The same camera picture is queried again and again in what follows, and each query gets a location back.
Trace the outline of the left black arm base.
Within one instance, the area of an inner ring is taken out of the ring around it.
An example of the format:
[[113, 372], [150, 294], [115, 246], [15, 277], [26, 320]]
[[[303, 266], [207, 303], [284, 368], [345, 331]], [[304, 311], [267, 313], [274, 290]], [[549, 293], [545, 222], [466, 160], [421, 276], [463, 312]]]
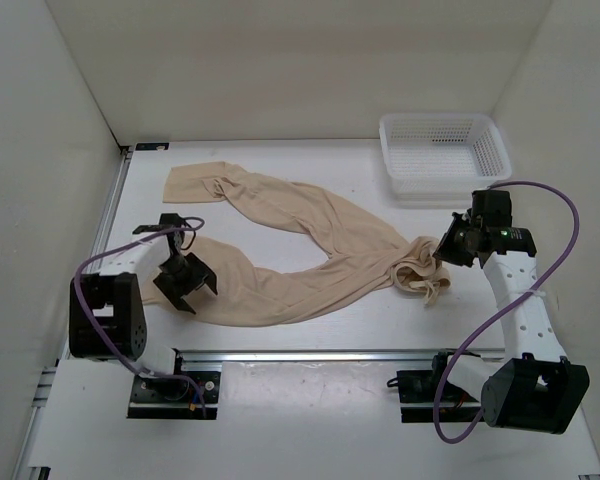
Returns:
[[191, 364], [182, 355], [176, 357], [176, 374], [187, 380], [152, 378], [133, 379], [127, 418], [137, 420], [217, 419], [221, 387], [219, 364]]

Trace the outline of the beige trousers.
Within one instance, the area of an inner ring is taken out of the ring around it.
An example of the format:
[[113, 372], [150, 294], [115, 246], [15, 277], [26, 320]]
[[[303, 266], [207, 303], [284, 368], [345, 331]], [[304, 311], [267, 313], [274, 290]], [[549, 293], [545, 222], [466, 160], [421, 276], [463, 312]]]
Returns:
[[226, 162], [174, 167], [166, 204], [227, 203], [259, 225], [261, 261], [197, 237], [188, 252], [217, 276], [184, 295], [175, 313], [209, 324], [269, 327], [315, 319], [395, 287], [434, 304], [451, 285], [438, 241], [405, 238], [381, 218], [322, 187], [253, 173]]

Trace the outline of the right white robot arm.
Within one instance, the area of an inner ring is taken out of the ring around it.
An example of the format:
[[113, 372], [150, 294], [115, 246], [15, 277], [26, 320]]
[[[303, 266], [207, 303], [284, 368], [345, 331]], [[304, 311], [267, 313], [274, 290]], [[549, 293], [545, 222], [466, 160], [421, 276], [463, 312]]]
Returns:
[[508, 184], [476, 190], [472, 205], [456, 213], [434, 257], [456, 266], [478, 263], [497, 312], [472, 332], [429, 375], [433, 424], [441, 427], [441, 400], [462, 390], [480, 403], [473, 425], [560, 435], [589, 388], [585, 366], [572, 363], [557, 340], [539, 289], [569, 256], [579, 231], [563, 253], [537, 272], [531, 232], [513, 224]]

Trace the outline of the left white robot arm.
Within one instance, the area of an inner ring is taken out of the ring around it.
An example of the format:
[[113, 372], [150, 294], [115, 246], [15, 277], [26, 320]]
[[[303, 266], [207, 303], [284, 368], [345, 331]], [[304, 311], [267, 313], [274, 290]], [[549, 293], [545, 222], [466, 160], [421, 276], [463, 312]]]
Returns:
[[117, 360], [136, 375], [155, 377], [166, 399], [185, 396], [190, 377], [179, 352], [148, 337], [141, 287], [150, 283], [189, 314], [195, 312], [189, 294], [202, 288], [217, 294], [216, 274], [188, 251], [203, 226], [199, 217], [163, 213], [156, 224], [136, 227], [130, 243], [83, 261], [70, 283], [70, 353]]

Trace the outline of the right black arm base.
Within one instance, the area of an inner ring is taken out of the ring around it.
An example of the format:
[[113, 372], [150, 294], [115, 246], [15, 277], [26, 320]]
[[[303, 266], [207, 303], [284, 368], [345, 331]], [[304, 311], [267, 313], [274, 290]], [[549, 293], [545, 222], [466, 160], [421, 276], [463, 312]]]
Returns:
[[[386, 387], [398, 394], [403, 424], [431, 424], [435, 392], [448, 360], [454, 350], [439, 351], [425, 369], [399, 370], [386, 382]], [[480, 409], [477, 399], [447, 382], [441, 396], [441, 423], [470, 422]]]

